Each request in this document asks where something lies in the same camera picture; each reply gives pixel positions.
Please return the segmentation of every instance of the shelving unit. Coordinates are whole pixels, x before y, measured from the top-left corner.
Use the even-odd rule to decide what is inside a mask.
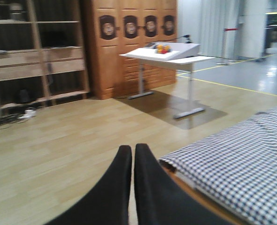
[[[0,104],[14,107],[19,90],[36,102],[89,92],[78,0],[4,0],[0,8]],[[19,18],[12,4],[21,6]]]

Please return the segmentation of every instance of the yellow floor line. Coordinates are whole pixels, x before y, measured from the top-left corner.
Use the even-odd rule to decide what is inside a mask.
[[[235,87],[235,86],[231,86],[231,85],[227,85],[227,84],[216,83],[216,82],[212,82],[212,81],[200,80],[200,79],[196,79],[196,78],[194,78],[194,80],[196,80],[196,81],[202,81],[202,82],[206,82],[206,83],[217,84],[217,85],[221,85],[221,86],[224,86],[224,87],[236,88],[236,89],[240,89],[240,90],[247,90],[247,91],[251,91],[251,92],[255,92],[255,93],[260,93],[260,94],[271,95],[271,96],[277,97],[277,95],[274,95],[274,94],[271,94],[271,93],[267,93],[267,92],[258,91],[258,90],[251,90],[251,89],[246,89],[246,88],[240,88],[240,87]]]
[[[267,57],[270,57],[270,56],[273,56],[273,55],[277,55],[277,53],[271,54],[271,55],[266,55],[266,56],[263,56],[262,58],[267,58]],[[233,62],[233,63],[230,63],[229,66],[232,65],[232,64],[237,64],[237,63],[241,63],[241,62],[248,62],[248,61],[252,61],[252,60],[256,60],[256,59],[259,59],[259,58],[252,58],[252,59],[249,59],[249,60]],[[209,68],[204,68],[204,69],[198,69],[198,70],[194,70],[194,72],[199,72],[199,71],[208,70],[208,69],[214,69],[214,68],[218,68],[218,67],[224,67],[224,65],[219,65],[219,66],[214,66],[214,67],[209,67]]]

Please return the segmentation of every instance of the desk foot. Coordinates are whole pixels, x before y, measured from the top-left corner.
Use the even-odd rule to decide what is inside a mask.
[[[179,118],[182,118],[182,117],[185,117],[185,116],[188,116],[188,115],[192,115],[192,114],[195,114],[195,113],[199,113],[199,112],[202,112],[204,111],[205,109],[204,108],[196,108],[196,109],[192,109],[190,111],[186,111],[186,112],[181,112],[181,113],[178,113],[176,115],[173,116],[174,119],[179,119]]]
[[[148,91],[148,92],[144,92],[142,94],[132,95],[132,96],[128,97],[128,100],[138,98],[138,97],[143,97],[143,96],[146,96],[146,95],[152,95],[152,94],[153,94],[153,91]]]

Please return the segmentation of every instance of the red rope barrier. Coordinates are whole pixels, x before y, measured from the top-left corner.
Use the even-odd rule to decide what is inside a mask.
[[[238,28],[225,28],[224,31],[238,30]]]

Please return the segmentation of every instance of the stanchion post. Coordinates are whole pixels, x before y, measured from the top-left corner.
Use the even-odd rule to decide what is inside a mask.
[[[230,30],[238,30],[237,28],[225,28],[223,31],[223,37],[222,37],[222,52],[221,52],[221,61],[216,63],[217,65],[229,65],[228,62],[225,62],[225,48],[226,48],[226,32]]]

